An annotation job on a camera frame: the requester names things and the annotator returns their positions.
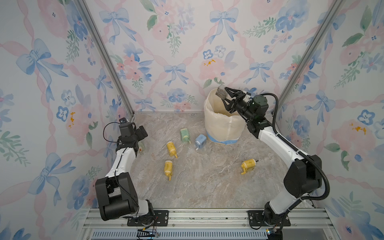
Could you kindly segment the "yellow pencil sharpener front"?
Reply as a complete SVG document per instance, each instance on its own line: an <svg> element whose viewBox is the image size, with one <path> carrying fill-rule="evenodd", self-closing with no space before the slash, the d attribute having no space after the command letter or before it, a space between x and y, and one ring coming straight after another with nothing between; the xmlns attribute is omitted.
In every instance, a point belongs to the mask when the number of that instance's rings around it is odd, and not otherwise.
<svg viewBox="0 0 384 240"><path fill-rule="evenodd" d="M164 173L165 176L168 177L169 181L171 181L173 176L173 162L172 161L165 161L165 167L164 167Z"/></svg>

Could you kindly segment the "pale green pencil sharpener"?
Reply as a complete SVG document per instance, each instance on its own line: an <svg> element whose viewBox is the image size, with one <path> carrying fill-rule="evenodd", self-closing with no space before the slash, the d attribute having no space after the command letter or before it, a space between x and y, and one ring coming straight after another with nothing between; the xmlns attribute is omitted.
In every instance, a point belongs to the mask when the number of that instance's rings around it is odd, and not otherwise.
<svg viewBox="0 0 384 240"><path fill-rule="evenodd" d="M139 152L142 152L145 149L145 146L142 142L139 142L138 146L139 146Z"/></svg>

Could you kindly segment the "clear shavings tray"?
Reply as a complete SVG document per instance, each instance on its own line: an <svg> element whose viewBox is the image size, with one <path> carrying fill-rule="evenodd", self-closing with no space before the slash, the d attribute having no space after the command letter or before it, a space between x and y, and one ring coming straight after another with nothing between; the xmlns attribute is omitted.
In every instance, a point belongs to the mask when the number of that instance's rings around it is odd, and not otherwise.
<svg viewBox="0 0 384 240"><path fill-rule="evenodd" d="M228 99L228 92L226 90L225 85L220 85L216 90L216 96L219 97L221 100Z"/></svg>

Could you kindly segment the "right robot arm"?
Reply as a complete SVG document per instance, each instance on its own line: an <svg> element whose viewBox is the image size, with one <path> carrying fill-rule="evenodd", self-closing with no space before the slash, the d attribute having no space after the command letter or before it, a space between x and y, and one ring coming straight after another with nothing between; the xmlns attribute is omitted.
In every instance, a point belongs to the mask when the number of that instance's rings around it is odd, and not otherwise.
<svg viewBox="0 0 384 240"><path fill-rule="evenodd" d="M331 191L330 182L322 169L322 160L310 156L276 129L276 117L270 122L265 114L269 108L268 93L251 93L225 86L217 89L229 113L237 112L246 122L249 132L270 147L287 165L283 190L267 202L262 220L269 226L282 225L288 213L304 200L325 200Z"/></svg>

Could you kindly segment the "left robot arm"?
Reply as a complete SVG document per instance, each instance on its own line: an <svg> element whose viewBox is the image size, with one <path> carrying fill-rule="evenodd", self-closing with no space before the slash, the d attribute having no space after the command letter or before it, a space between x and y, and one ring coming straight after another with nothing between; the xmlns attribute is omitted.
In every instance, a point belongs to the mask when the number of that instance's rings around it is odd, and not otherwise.
<svg viewBox="0 0 384 240"><path fill-rule="evenodd" d="M140 200L130 171L140 150L139 142L148 136L144 127L137 127L126 118L119 120L121 135L116 141L116 159L107 175L96 181L95 190L101 218L140 218L154 214L150 201Z"/></svg>

